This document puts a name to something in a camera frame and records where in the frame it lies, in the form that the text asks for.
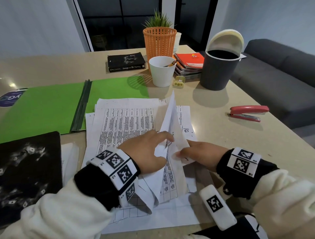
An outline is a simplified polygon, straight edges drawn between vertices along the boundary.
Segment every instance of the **green plant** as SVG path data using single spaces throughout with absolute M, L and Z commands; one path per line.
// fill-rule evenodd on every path
M 172 22 L 169 20 L 169 18 L 160 12 L 157 12 L 154 10 L 154 16 L 149 17 L 148 20 L 146 20 L 143 24 L 146 28 L 149 27 L 171 27 Z

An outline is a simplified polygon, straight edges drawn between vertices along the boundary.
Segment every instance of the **hand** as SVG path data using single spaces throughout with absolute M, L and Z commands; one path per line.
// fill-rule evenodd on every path
M 201 163 L 212 172 L 216 172 L 216 167 L 220 159 L 229 150 L 212 143 L 187 141 L 190 147 L 183 148 L 181 151 L 176 152 L 176 156 L 180 158 L 191 158 Z
M 166 139 L 174 141 L 174 137 L 167 131 L 157 133 L 155 130 L 150 130 L 143 135 L 126 140 L 118 148 L 137 163 L 141 174 L 147 174 L 165 166 L 166 158 L 154 156 L 154 151 L 155 147 Z

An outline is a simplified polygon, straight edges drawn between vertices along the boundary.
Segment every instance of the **gray sofa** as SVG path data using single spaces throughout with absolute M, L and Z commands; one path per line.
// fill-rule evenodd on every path
M 244 55 L 231 81 L 315 146 L 315 56 L 268 39 L 249 41 Z

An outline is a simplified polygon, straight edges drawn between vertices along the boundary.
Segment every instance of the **black notebook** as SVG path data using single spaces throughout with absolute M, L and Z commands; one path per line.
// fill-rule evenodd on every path
M 146 68 L 146 62 L 140 52 L 129 55 L 109 55 L 107 61 L 109 72 Z
M 0 227 L 46 193 L 62 188 L 59 132 L 0 144 Z

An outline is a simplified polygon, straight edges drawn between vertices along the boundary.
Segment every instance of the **potted plant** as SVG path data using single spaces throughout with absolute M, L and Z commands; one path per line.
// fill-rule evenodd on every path
M 145 21 L 143 30 L 148 62 L 158 55 L 172 56 L 177 31 L 170 28 L 172 22 L 165 14 L 154 11 L 154 16 Z

